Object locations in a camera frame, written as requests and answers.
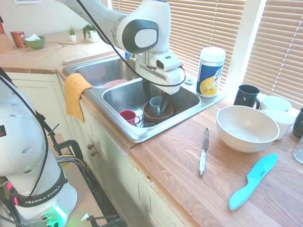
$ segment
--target red box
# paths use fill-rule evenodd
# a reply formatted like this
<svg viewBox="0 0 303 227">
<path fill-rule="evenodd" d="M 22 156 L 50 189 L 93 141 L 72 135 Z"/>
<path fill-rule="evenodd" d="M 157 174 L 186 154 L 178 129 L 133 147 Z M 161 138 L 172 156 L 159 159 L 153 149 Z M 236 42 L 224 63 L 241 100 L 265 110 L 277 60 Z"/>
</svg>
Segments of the red box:
<svg viewBox="0 0 303 227">
<path fill-rule="evenodd" d="M 27 44 L 25 43 L 25 34 L 24 32 L 19 32 L 19 31 L 15 31 L 15 32 L 10 32 L 11 37 L 13 37 L 13 40 L 15 42 L 16 47 L 20 47 L 20 48 L 26 48 Z"/>
</svg>

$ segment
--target butcher block counter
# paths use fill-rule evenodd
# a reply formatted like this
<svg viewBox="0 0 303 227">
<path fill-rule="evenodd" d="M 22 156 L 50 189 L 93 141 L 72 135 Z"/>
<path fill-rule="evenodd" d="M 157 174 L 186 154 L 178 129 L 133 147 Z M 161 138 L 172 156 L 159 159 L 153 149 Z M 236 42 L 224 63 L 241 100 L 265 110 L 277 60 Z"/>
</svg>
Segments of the butcher block counter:
<svg viewBox="0 0 303 227">
<path fill-rule="evenodd" d="M 69 46 L 46 43 L 45 48 L 35 54 L 28 48 L 0 54 L 0 66 L 12 72 L 57 72 L 65 79 L 62 60 L 111 51 L 101 41 Z M 161 134 L 135 144 L 85 94 L 81 98 L 115 136 L 117 143 L 129 152 L 129 158 L 144 170 L 192 226 L 303 226 L 303 165 L 293 157 L 299 139 L 292 134 L 292 128 L 266 150 L 257 153 L 236 151 L 222 142 L 216 130 L 217 112 L 233 103 L 232 98 L 227 98 Z M 205 127 L 209 129 L 210 141 L 205 174 L 200 176 Z M 246 185 L 246 175 L 252 167 L 272 153 L 278 154 L 276 165 L 252 196 L 239 209 L 230 211 L 230 197 Z"/>
</svg>

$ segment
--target lysol wipes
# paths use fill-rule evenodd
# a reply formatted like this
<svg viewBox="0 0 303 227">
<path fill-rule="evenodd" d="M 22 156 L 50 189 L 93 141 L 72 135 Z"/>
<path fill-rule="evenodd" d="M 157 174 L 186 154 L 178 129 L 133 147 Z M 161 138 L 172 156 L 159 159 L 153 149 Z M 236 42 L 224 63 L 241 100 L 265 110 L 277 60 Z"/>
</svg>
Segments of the lysol wipes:
<svg viewBox="0 0 303 227">
<path fill-rule="evenodd" d="M 196 92 L 202 97 L 217 95 L 223 71 L 226 51 L 219 47 L 201 50 Z"/>
</svg>

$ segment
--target drinking glass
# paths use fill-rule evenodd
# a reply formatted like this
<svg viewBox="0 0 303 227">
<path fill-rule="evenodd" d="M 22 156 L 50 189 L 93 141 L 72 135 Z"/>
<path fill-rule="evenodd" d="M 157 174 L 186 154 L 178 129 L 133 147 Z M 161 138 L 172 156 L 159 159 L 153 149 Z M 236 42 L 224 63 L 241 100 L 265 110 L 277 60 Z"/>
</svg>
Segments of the drinking glass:
<svg viewBox="0 0 303 227">
<path fill-rule="evenodd" d="M 294 150 L 294 157 L 299 162 L 303 163 L 303 136 L 301 137 L 297 147 Z"/>
</svg>

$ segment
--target kitchen sink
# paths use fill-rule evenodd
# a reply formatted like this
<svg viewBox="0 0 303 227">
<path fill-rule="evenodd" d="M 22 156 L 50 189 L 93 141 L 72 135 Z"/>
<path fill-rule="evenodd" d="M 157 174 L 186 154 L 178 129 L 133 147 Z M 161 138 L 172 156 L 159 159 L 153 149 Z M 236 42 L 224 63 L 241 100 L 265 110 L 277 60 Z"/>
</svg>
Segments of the kitchen sink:
<svg viewBox="0 0 303 227">
<path fill-rule="evenodd" d="M 126 60 L 135 68 L 135 60 Z M 64 71 L 68 74 L 78 72 L 94 86 L 84 92 L 133 142 L 143 142 L 225 98 L 221 91 L 218 91 L 216 97 L 200 97 L 196 94 L 196 81 L 193 85 L 183 83 L 180 90 L 170 96 L 169 102 L 174 106 L 173 116 L 155 124 L 143 114 L 143 106 L 149 100 L 145 97 L 142 79 L 129 70 L 119 57 L 65 67 Z M 105 83 L 116 79 L 126 79 L 127 82 L 115 87 L 101 88 Z M 161 96 L 159 88 L 152 84 L 150 87 L 151 97 Z M 119 114 L 122 110 L 136 112 L 141 117 L 140 122 L 136 126 L 129 124 Z"/>
<path fill-rule="evenodd" d="M 131 67 L 135 68 L 135 61 L 125 59 Z M 125 79 L 127 81 L 138 78 L 128 66 L 117 57 L 109 61 L 99 60 L 75 66 L 65 67 L 64 71 L 69 75 L 80 73 L 92 86 L 100 88 L 110 81 Z"/>
</svg>

